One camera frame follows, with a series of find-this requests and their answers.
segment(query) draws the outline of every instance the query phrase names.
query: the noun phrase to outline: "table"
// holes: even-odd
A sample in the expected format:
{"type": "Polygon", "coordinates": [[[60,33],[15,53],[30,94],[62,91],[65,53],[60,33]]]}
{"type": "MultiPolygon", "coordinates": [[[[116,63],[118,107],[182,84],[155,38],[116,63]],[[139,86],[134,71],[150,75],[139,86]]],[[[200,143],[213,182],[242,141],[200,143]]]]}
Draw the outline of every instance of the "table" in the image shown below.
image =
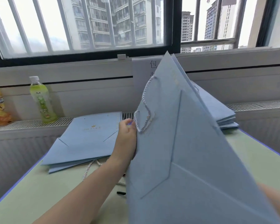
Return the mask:
{"type": "MultiPolygon", "coordinates": [[[[280,154],[239,129],[224,134],[254,179],[280,190],[280,154]]],[[[0,199],[0,224],[31,224],[81,182],[86,167],[48,174],[48,167],[38,162],[0,199]]],[[[89,172],[97,167],[93,165],[89,172]]],[[[125,188],[115,186],[92,223],[127,223],[126,199],[117,191],[125,188]]]]}

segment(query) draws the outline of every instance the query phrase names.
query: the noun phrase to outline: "black window frame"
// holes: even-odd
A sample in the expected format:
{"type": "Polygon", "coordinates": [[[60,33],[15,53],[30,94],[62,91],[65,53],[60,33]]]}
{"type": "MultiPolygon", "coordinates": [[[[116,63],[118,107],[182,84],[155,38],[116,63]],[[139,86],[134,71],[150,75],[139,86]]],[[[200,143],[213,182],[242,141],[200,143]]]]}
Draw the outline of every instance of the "black window frame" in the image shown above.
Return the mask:
{"type": "Polygon", "coordinates": [[[164,0],[164,46],[141,47],[130,49],[117,49],[108,51],[91,50],[90,52],[71,53],[61,55],[32,56],[11,59],[1,59],[0,67],[15,67],[38,64],[55,64],[76,61],[91,61],[114,59],[119,54],[129,57],[163,55],[167,51],[180,53],[181,46],[181,23],[182,23],[182,0],[164,0]]]}

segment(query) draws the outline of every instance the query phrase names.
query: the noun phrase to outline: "white bottle cap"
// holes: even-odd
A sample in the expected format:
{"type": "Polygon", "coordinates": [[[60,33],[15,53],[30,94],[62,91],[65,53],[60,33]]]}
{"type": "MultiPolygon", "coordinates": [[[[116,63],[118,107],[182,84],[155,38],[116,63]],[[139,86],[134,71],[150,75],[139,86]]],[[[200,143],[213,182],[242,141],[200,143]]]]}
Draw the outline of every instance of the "white bottle cap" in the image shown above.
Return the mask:
{"type": "Polygon", "coordinates": [[[31,82],[38,82],[39,81],[38,76],[30,76],[29,78],[30,78],[31,82]]]}

